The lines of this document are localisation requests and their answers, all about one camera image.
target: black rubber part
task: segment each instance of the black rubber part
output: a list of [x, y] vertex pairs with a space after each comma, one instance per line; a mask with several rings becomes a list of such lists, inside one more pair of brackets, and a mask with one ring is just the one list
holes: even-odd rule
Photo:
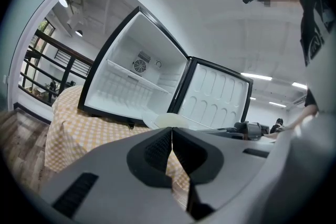
[[221, 151], [183, 129], [173, 128], [172, 134], [173, 151], [191, 182], [197, 185], [214, 180], [224, 163]]
[[167, 127], [132, 147], [127, 153], [127, 165], [147, 186], [172, 188], [172, 179], [165, 174], [171, 151], [172, 128]]
[[248, 129], [248, 122], [236, 122], [235, 128], [237, 129], [237, 133], [244, 133]]
[[131, 130], [134, 129], [134, 123], [129, 123], [128, 126]]
[[98, 176], [92, 173], [81, 174], [54, 202], [53, 207], [68, 218], [72, 218], [97, 179]]
[[200, 220], [215, 211], [208, 204], [201, 203], [200, 198], [198, 197], [197, 191], [195, 189], [195, 185], [192, 182], [190, 182], [188, 204], [186, 211], [195, 220]]
[[269, 152], [255, 150], [254, 148], [247, 148], [243, 151], [243, 153], [253, 155], [253, 156], [258, 156], [261, 158], [267, 158], [269, 155]]
[[244, 135], [243, 134], [233, 134], [231, 138], [237, 139], [237, 140], [244, 140]]

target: vent grille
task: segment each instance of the vent grille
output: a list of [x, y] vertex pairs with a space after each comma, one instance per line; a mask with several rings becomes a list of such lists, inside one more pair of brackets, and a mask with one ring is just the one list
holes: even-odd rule
[[128, 76], [128, 78], [131, 79], [131, 80], [134, 80], [135, 82], [139, 82], [137, 79], [135, 79], [135, 78], [133, 78], [131, 76]]
[[298, 105], [298, 104], [302, 104], [302, 103], [304, 103], [305, 101], [306, 101], [306, 96], [304, 96], [304, 97], [302, 97], [302, 98], [296, 100], [293, 104], [294, 104], [294, 105]]
[[134, 69], [136, 72], [142, 73], [146, 70], [146, 63], [143, 60], [137, 60], [134, 63]]
[[53, 207], [63, 215], [71, 218], [80, 207], [84, 198], [98, 179], [92, 173], [83, 173], [77, 180], [57, 199]]
[[138, 57], [142, 60], [144, 60], [145, 62], [149, 63], [149, 61], [151, 60], [151, 57], [148, 54], [145, 54], [143, 51], [141, 51], [138, 54]]
[[[55, 59], [61, 61], [65, 65], [68, 65], [70, 58], [71, 58], [70, 55], [66, 54], [65, 52], [63, 52], [61, 50], [57, 50], [56, 55], [55, 55]], [[74, 61], [73, 65], [72, 65], [71, 69], [74, 69], [76, 71], [84, 73], [85, 76], [87, 76], [88, 73], [90, 72], [91, 67], [89, 65], [87, 65], [86, 63], [83, 63], [83, 62], [76, 59]]]

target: metal railing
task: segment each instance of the metal railing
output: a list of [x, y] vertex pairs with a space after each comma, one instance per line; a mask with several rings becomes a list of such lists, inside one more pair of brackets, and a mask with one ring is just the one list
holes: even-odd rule
[[[36, 50], [35, 48], [33, 48], [32, 46], [29, 46], [29, 49], [27, 51], [27, 54], [30, 58], [44, 58], [47, 61], [49, 61], [50, 63], [52, 63], [53, 65], [57, 66], [58, 68], [61, 68], [62, 70], [64, 70], [62, 79], [56, 78], [55, 76], [49, 74], [46, 70], [43, 70], [41, 67], [36, 66], [35, 64], [31, 63], [30, 61], [28, 61], [27, 59], [24, 60], [24, 62], [26, 63], [27, 66], [30, 66], [31, 68], [35, 69], [35, 71], [40, 72], [41, 74], [49, 77], [52, 80], [52, 83], [54, 83], [55, 85], [51, 84], [48, 85], [42, 85], [40, 82], [36, 81], [35, 75], [34, 78], [29, 77], [26, 73], [20, 73], [21, 76], [23, 77], [24, 81], [28, 80], [32, 83], [31, 88], [33, 89], [33, 86], [36, 85], [37, 87], [39, 87], [39, 89], [41, 91], [47, 92], [48, 93], [48, 97], [49, 100], [43, 100], [42, 98], [39, 98], [38, 96], [34, 95], [32, 92], [28, 91], [25, 87], [24, 84], [23, 86], [19, 85], [19, 88], [23, 91], [25, 91], [26, 93], [28, 93], [30, 96], [34, 97], [35, 99], [39, 100], [40, 102], [51, 106], [52, 102], [51, 100], [51, 96], [59, 96], [66, 87], [70, 86], [69, 83], [67, 82], [69, 74], [73, 74], [75, 76], [78, 76], [82, 79], [86, 79], [87, 74], [89, 73], [93, 61], [81, 54], [79, 54], [78, 52], [68, 48], [67, 46], [65, 46], [64, 44], [62, 44], [61, 42], [53, 39], [52, 37], [44, 34], [42, 31], [40, 30], [36, 30], [35, 35], [44, 40], [45, 42], [47, 42], [48, 44], [50, 44], [51, 46], [57, 48], [57, 53], [54, 56], [54, 59], [52, 59], [51, 57], [45, 55], [44, 53]], [[60, 60], [59, 57], [57, 57], [57, 55], [63, 55], [63, 60]]]

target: black shirt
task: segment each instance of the black shirt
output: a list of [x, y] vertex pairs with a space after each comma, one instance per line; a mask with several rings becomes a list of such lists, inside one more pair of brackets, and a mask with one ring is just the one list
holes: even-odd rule
[[[301, 45], [306, 66], [314, 59], [329, 34], [335, 15], [327, 0], [300, 0], [303, 8], [301, 21]], [[305, 106], [316, 104], [308, 89]]]
[[275, 133], [276, 129], [279, 128], [280, 126], [281, 126], [280, 124], [273, 125], [269, 133], [270, 134]]

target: window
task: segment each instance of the window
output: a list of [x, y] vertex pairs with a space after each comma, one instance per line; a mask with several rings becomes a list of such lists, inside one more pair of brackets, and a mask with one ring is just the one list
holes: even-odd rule
[[[53, 34], [54, 30], [55, 30], [54, 26], [52, 26], [52, 24], [47, 19], [44, 19], [39, 24], [37, 29], [42, 31], [43, 33], [45, 33], [48, 36], [51, 36]], [[33, 38], [31, 39], [31, 41], [29, 43], [29, 46], [35, 48], [36, 50], [38, 50], [41, 53], [43, 53], [46, 45], [47, 45], [47, 43], [44, 40], [38, 38], [35, 35], [33, 36]], [[36, 58], [35, 58], [34, 54], [32, 54], [32, 51], [31, 51], [30, 48], [27, 49], [25, 59], [28, 60], [29, 62], [31, 62], [32, 64], [36, 65], [36, 66], [38, 65], [39, 56], [36, 56]], [[27, 63], [23, 62], [21, 72], [24, 73], [25, 75], [28, 75], [30, 78], [34, 79], [36, 69], [27, 65]], [[26, 81], [26, 79], [23, 78], [22, 76], [20, 77], [19, 85], [21, 85], [24, 88], [31, 88], [33, 86], [30, 81]]]
[[[45, 33], [48, 36], [51, 36], [55, 30], [54, 26], [51, 25], [50, 22], [48, 22], [47, 19], [44, 19], [39, 26], [37, 27], [38, 30], [42, 31], [43, 33]], [[46, 47], [47, 43], [38, 38], [37, 36], [33, 36], [33, 38], [30, 41], [30, 46], [32, 46], [33, 48], [35, 48], [36, 50], [38, 50], [39, 52], [43, 52], [44, 48]]]

